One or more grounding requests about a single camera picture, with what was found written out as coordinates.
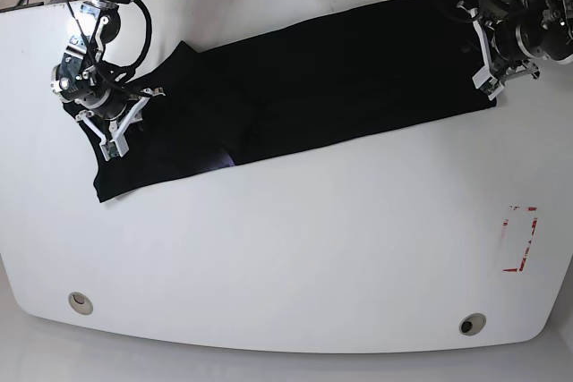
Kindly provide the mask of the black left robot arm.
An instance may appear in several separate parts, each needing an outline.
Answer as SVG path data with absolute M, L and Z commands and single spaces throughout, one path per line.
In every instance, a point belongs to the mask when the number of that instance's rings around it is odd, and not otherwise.
M 494 27 L 492 43 L 512 65 L 547 57 L 572 62 L 572 0 L 521 0 Z

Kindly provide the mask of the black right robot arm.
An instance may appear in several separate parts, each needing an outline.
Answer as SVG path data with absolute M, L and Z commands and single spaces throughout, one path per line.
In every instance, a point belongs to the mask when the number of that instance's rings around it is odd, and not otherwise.
M 107 44 L 121 29 L 119 6 L 134 3 L 145 21 L 141 52 L 128 65 L 118 66 L 104 59 Z M 80 11 L 71 13 L 74 30 L 60 64 L 52 71 L 51 89 L 64 104 L 76 103 L 101 122 L 123 118 L 134 101 L 146 98 L 141 89 L 128 86 L 143 63 L 152 38 L 150 12 L 142 0 L 85 0 Z

